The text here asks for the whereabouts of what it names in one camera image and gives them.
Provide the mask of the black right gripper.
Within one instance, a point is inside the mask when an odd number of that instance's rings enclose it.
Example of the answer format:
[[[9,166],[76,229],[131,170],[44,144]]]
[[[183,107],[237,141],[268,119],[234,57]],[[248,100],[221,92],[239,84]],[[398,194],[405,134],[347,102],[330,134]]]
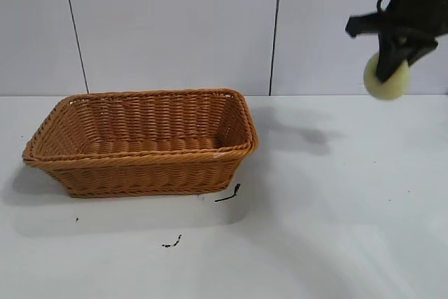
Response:
[[[403,62],[402,51],[411,67],[438,47],[436,38],[447,34],[447,0],[377,0],[375,12],[349,18],[346,33],[378,34],[375,76],[387,81]]]

